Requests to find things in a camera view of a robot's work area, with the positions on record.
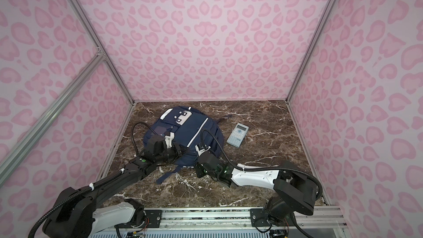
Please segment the navy blue student backpack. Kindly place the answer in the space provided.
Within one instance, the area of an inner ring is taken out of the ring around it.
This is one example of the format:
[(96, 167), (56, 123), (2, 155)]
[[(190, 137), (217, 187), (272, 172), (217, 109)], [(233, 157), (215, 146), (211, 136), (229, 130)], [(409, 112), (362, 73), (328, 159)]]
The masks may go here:
[(174, 162), (176, 169), (164, 174), (156, 180), (162, 184), (172, 174), (178, 173), (184, 167), (195, 168), (198, 154), (195, 146), (209, 150), (220, 158), (223, 154), (224, 136), (219, 127), (221, 120), (214, 120), (201, 111), (186, 106), (167, 109), (151, 126), (147, 126), (145, 133), (169, 136), (174, 142), (184, 145), (188, 152)]

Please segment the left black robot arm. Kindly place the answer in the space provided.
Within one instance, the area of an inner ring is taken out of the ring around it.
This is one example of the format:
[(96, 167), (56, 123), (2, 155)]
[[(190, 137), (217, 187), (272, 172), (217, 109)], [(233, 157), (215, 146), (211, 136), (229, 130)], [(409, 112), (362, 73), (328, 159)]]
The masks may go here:
[(88, 186), (63, 190), (54, 206), (31, 228), (35, 237), (39, 228), (50, 238), (88, 238), (104, 229), (128, 224), (139, 227), (147, 223), (144, 206), (133, 198), (115, 206), (102, 205), (112, 196), (153, 173), (158, 165), (173, 163), (189, 148), (175, 142), (172, 135), (154, 135), (142, 152), (122, 169)]

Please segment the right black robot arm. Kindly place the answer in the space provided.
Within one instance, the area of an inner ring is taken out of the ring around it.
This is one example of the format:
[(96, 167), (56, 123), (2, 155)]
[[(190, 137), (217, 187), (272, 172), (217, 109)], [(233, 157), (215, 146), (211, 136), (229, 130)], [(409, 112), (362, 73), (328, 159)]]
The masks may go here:
[(223, 161), (211, 149), (196, 146), (198, 154), (196, 173), (199, 178), (209, 176), (225, 187), (255, 186), (273, 190), (271, 197), (260, 216), (252, 225), (259, 229), (273, 226), (288, 226), (290, 217), (295, 226), (294, 213), (306, 216), (314, 214), (314, 206), (322, 196), (322, 184), (295, 164), (285, 161), (281, 166), (253, 167)]

